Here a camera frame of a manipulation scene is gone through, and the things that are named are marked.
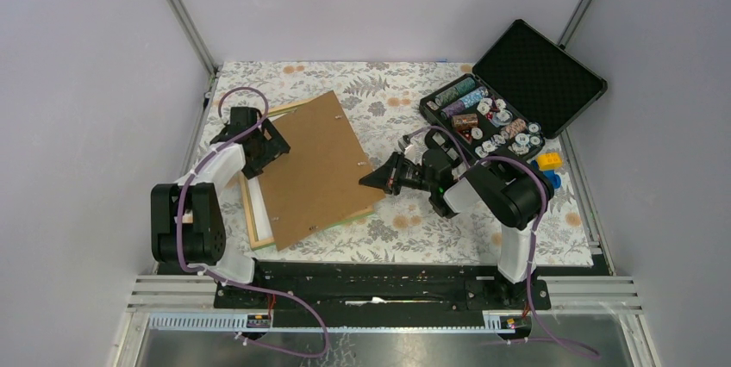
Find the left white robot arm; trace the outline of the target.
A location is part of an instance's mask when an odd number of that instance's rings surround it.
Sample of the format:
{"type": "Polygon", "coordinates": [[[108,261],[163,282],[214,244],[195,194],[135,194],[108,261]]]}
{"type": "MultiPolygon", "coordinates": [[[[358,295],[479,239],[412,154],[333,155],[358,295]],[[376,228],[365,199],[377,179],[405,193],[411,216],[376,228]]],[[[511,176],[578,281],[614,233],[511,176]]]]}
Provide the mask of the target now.
{"type": "Polygon", "coordinates": [[[289,150],[259,109],[232,108],[202,161],[175,182],[152,188],[153,258],[221,283],[235,283],[234,296],[246,307],[262,304],[268,287],[254,275],[254,259],[227,245],[219,196],[232,178],[256,178],[289,150]]]}

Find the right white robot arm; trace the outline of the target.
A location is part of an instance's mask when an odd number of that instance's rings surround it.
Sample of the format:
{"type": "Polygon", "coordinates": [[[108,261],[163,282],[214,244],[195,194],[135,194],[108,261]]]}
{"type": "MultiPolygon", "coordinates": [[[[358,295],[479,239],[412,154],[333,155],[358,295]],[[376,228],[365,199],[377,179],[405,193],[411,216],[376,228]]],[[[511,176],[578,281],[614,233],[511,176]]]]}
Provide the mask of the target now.
{"type": "Polygon", "coordinates": [[[483,203],[501,224],[503,243],[494,295],[499,304],[516,308],[528,298],[527,281],[535,269],[540,219],[554,195],[543,172],[515,155],[480,155],[470,163],[453,134],[437,126],[421,128],[426,151],[419,163],[407,156],[413,134],[359,184],[397,196],[403,188],[428,193],[433,211],[453,218],[483,203]]]}

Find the wooden picture frame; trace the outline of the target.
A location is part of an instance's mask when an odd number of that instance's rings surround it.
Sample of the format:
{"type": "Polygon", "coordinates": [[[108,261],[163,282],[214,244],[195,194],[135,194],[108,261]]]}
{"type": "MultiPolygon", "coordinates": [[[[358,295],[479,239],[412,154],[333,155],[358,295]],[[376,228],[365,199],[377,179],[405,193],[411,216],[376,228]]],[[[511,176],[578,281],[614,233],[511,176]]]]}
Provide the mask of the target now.
{"type": "MultiPolygon", "coordinates": [[[[260,204],[261,209],[255,208],[254,199],[260,195],[259,188],[256,186],[257,181],[254,178],[247,179],[242,172],[239,172],[237,177],[241,187],[241,199],[251,249],[257,250],[266,246],[276,245],[271,229],[266,226],[269,223],[266,217],[266,208],[263,204],[260,204]]],[[[373,204],[377,201],[378,199],[372,199],[372,202],[364,208],[354,210],[351,214],[345,215],[337,221],[330,220],[328,225],[313,226],[309,230],[315,233],[345,222],[358,220],[363,216],[371,215],[374,212],[373,204]]]]}

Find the sea landscape photo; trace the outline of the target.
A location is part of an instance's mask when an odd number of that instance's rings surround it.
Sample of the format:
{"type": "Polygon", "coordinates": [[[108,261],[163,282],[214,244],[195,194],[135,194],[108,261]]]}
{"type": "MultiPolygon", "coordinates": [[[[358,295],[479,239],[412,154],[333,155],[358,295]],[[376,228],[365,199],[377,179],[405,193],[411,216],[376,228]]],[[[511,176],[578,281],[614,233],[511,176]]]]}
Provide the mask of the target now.
{"type": "Polygon", "coordinates": [[[241,190],[250,246],[259,249],[272,245],[274,243],[272,227],[259,180],[256,177],[252,179],[244,177],[241,190]]]}

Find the brown backing board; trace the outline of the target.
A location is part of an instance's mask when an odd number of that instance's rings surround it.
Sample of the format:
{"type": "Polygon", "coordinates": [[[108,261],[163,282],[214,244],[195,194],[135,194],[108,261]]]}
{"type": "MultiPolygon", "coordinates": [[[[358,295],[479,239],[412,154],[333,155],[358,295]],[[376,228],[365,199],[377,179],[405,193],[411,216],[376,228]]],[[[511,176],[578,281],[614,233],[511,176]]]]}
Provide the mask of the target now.
{"type": "Polygon", "coordinates": [[[258,180],[278,250],[384,199],[382,190],[359,184],[373,168],[333,91],[273,125],[290,150],[258,180]]]}

